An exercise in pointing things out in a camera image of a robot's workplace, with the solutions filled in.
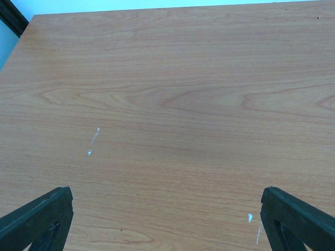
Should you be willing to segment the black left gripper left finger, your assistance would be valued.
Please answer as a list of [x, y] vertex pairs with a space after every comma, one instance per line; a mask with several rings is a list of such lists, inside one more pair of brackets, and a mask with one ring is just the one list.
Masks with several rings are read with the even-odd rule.
[[63, 250], [72, 200], [70, 187], [58, 187], [1, 217], [1, 250]]

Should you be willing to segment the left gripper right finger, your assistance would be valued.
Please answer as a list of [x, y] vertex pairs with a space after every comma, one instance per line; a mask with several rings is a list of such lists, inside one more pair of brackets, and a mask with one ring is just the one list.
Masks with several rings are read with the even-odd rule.
[[334, 217], [277, 187], [261, 198], [261, 220], [272, 250], [334, 250]]

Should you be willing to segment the left black frame post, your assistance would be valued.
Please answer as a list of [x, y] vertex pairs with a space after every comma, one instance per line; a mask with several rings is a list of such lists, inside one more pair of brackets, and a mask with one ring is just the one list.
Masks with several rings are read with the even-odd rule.
[[24, 33], [29, 21], [10, 0], [1, 0], [1, 21], [18, 37]]

